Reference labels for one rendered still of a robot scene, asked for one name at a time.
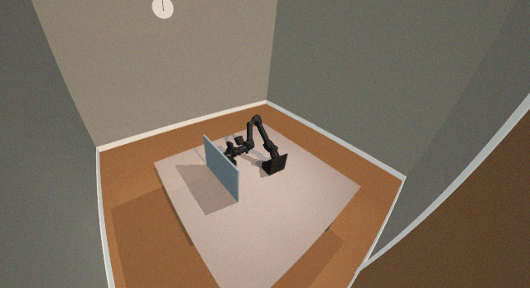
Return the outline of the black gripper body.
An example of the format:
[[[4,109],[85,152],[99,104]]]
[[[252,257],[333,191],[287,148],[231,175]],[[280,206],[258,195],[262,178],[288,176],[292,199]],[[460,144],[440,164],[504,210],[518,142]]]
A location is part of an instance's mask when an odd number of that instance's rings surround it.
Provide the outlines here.
[[[227,142],[227,146],[229,147],[228,149],[231,150],[231,154],[230,154],[230,157],[232,158],[233,161],[231,161],[231,163],[236,166],[237,163],[236,163],[236,160],[234,160],[234,157],[238,156],[238,155],[241,155],[242,151],[239,147],[235,147],[234,148],[234,145],[232,142]],[[234,148],[234,149],[232,149]]]

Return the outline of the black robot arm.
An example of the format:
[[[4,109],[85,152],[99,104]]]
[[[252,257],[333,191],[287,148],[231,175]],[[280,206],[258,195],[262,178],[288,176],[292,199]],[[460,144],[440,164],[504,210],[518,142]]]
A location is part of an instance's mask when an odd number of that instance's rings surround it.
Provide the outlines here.
[[[248,154],[249,150],[253,149],[254,148],[254,141],[253,141],[253,124],[255,126],[257,126],[262,138],[263,138],[263,141],[264,141],[264,149],[266,149],[266,151],[268,151],[268,153],[270,152],[270,156],[272,159],[274,158],[277,158],[279,157],[279,154],[278,154],[278,146],[275,146],[273,144],[273,142],[268,138],[264,128],[263,128],[263,125],[262,125],[262,119],[261,119],[261,116],[256,114],[252,117],[251,121],[249,121],[247,123],[247,140],[244,141],[243,140],[243,137],[242,136],[238,136],[238,137],[235,137],[234,140],[235,140],[235,143],[237,146],[239,146],[239,148],[241,149],[242,153],[246,153]],[[242,146],[240,146],[242,145]],[[241,153],[241,154],[242,154]]]

